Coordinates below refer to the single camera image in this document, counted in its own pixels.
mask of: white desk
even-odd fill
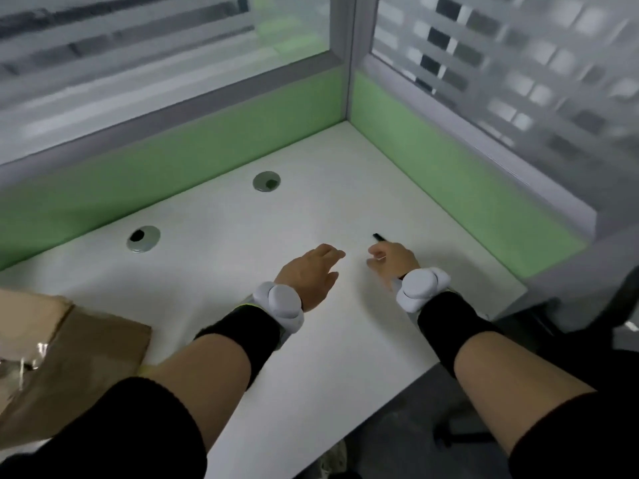
[[[282,178],[272,193],[252,187],[264,170]],[[125,241],[141,225],[162,237],[134,254]],[[437,363],[366,268],[375,232],[448,271],[491,316],[525,291],[347,122],[7,269],[0,285],[146,322],[157,363],[287,261],[322,242],[343,249],[336,286],[269,359],[208,456],[207,477],[288,479]]]

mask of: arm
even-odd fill
[[[374,258],[368,265],[389,287],[393,278],[420,267],[401,244],[381,242],[369,252]],[[619,437],[637,422],[621,411],[626,406],[621,404],[629,400],[594,393],[592,387],[518,346],[478,317],[455,292],[428,301],[417,323],[510,455],[514,477],[540,477],[560,470],[592,473],[628,465],[630,459],[622,450],[636,440],[628,443]]]
[[[309,311],[335,284],[338,274],[330,269],[342,257],[343,251],[322,244],[285,265],[275,282],[292,287]],[[7,459],[0,475],[75,477],[99,470],[100,476],[203,477],[206,452],[275,351],[280,333],[263,309],[240,305],[147,378],[113,386],[34,454]]]

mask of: black sleeve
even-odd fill
[[[560,405],[517,442],[509,459],[511,475],[514,479],[636,477],[636,401],[636,394],[594,392]]]
[[[251,362],[251,383],[279,343],[279,325],[255,306],[240,306],[197,334],[237,342]],[[127,378],[32,454],[0,464],[3,479],[56,477],[179,477],[200,479],[206,449],[182,403],[146,378]]]
[[[492,322],[480,318],[456,292],[442,292],[428,301],[417,325],[453,377],[455,357],[468,339],[484,331],[503,334]]]

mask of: window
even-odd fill
[[[637,0],[380,0],[372,53],[595,208],[637,195]]]
[[[3,0],[0,163],[328,50],[329,0]]]

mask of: green trim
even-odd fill
[[[0,269],[336,124],[341,94],[341,70],[332,69],[8,188]]]
[[[351,123],[518,278],[587,246],[496,168],[362,73]]]

